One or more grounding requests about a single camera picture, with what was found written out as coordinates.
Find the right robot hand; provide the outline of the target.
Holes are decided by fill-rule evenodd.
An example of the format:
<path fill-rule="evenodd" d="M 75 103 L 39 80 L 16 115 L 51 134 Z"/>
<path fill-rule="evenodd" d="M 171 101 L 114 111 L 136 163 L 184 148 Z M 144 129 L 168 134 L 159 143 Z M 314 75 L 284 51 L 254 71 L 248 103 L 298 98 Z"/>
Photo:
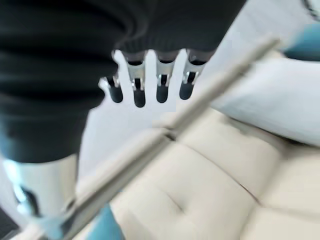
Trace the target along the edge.
<path fill-rule="evenodd" d="M 166 101 L 174 61 L 188 58 L 179 96 L 197 78 L 245 5 L 243 0 L 3 0 L 0 3 L 0 149 L 19 210 L 64 217 L 75 200 L 88 114 L 122 100 L 114 51 L 122 52 L 134 103 L 145 105 L 145 53 L 157 56 Z"/>

